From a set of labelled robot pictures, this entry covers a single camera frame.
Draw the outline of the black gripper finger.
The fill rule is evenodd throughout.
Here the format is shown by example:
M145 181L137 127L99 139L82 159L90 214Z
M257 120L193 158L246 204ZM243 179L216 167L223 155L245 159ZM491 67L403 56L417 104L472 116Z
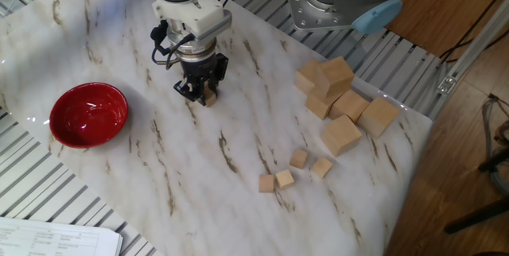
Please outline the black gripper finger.
M191 102L205 103L203 79L190 81L182 79L175 83L173 88Z
M214 56L214 64L212 70L209 72L208 87L217 94L217 87L219 82L225 77L227 71L227 64L229 59L223 53L217 53Z

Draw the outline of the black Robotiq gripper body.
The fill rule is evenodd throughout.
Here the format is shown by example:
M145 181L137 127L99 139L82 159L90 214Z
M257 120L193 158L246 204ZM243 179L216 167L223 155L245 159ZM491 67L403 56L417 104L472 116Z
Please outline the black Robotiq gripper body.
M219 81L218 58L212 54L209 58L197 62L181 61L184 78L190 83L198 83L199 80Z

